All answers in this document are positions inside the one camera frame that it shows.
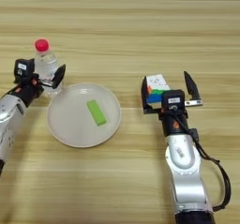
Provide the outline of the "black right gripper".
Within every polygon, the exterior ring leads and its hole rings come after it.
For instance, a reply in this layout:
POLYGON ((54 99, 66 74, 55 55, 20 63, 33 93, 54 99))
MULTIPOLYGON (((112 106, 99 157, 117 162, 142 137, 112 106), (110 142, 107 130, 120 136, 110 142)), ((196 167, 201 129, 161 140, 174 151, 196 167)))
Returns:
MULTIPOLYGON (((190 100, 185 101, 186 107, 202 106, 203 101, 200 97, 197 84, 191 76, 185 71, 185 82, 187 92, 191 96, 190 100)), ((144 114, 158 113, 158 119, 162 123, 164 136, 188 133, 188 113, 179 110, 164 110, 161 108, 153 108, 153 103, 160 102, 160 94, 150 94, 147 87, 147 79, 142 80, 142 109, 144 114)))

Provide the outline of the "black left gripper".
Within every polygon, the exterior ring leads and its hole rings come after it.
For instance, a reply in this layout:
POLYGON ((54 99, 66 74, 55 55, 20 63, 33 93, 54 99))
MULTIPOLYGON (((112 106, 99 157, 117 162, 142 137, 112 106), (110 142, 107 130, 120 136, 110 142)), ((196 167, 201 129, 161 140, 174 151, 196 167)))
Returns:
POLYGON ((56 89, 65 77, 66 66, 62 65, 54 73, 51 81, 40 79, 38 74, 30 77, 16 78, 14 83, 16 86, 12 89, 11 94, 19 98, 26 107, 39 98, 47 87, 56 89))

